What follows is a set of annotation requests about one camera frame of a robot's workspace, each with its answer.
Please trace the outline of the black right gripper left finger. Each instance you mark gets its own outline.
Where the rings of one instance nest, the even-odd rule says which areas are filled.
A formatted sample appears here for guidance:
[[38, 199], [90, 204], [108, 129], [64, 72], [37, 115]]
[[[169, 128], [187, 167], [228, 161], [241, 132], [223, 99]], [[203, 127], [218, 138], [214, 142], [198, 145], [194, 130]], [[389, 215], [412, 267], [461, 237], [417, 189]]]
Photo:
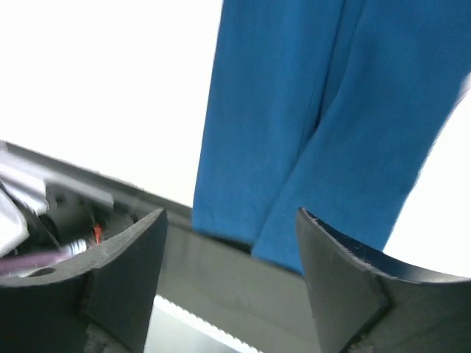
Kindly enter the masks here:
[[2, 352], [142, 352], [167, 231], [154, 210], [31, 277], [1, 281]]

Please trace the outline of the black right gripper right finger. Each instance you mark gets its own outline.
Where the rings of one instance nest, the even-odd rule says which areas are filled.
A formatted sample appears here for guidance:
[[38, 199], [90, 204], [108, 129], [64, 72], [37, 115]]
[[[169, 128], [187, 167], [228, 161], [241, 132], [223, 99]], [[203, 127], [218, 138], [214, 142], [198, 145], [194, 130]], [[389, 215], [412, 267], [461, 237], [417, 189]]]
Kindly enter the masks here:
[[469, 352], [470, 280], [404, 263], [305, 209], [297, 243], [321, 352]]

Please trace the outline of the navy blue printed t shirt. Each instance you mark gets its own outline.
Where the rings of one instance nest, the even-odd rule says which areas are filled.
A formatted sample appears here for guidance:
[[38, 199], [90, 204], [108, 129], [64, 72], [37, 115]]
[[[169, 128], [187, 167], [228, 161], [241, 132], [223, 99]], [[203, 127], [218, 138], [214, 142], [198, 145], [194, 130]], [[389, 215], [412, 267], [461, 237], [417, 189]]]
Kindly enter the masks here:
[[305, 208], [383, 250], [469, 72], [468, 1], [225, 1], [192, 227], [301, 272]]

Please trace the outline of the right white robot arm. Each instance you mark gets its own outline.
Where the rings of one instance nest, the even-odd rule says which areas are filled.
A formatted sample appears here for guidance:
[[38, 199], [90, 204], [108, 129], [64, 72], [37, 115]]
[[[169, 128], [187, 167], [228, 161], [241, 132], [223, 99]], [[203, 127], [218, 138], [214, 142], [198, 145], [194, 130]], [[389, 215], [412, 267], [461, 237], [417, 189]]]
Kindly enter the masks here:
[[297, 214], [302, 275], [191, 211], [1, 144], [3, 352], [468, 352], [470, 281]]

